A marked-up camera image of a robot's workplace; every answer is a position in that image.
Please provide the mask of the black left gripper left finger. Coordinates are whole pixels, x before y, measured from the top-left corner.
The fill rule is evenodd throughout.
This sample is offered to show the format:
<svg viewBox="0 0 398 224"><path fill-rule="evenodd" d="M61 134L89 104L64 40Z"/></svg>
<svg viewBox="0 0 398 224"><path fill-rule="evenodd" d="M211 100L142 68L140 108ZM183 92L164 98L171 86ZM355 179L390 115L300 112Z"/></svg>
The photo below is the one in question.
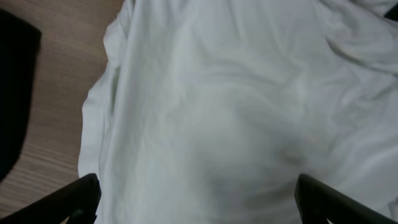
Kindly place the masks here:
<svg viewBox="0 0 398 224"><path fill-rule="evenodd" d="M7 223L90 223L101 198L96 174L88 174L39 201L1 219Z"/></svg>

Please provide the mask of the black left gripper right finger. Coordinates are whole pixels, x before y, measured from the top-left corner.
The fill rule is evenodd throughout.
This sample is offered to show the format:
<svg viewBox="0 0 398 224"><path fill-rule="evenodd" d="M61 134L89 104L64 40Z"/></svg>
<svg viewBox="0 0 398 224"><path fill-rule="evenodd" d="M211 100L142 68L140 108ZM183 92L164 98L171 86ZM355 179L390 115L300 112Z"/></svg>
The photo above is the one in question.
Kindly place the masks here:
<svg viewBox="0 0 398 224"><path fill-rule="evenodd" d="M294 197L303 224L397 224L307 174L299 175Z"/></svg>

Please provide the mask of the white t-shirt black print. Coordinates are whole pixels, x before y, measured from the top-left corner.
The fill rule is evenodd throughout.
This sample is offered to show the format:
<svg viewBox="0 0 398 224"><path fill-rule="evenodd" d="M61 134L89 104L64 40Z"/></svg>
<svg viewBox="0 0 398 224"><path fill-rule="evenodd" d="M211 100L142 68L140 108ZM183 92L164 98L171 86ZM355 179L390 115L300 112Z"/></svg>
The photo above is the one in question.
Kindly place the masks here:
<svg viewBox="0 0 398 224"><path fill-rule="evenodd" d="M124 1L83 104L98 223L298 223L307 173L397 197L392 1Z"/></svg>

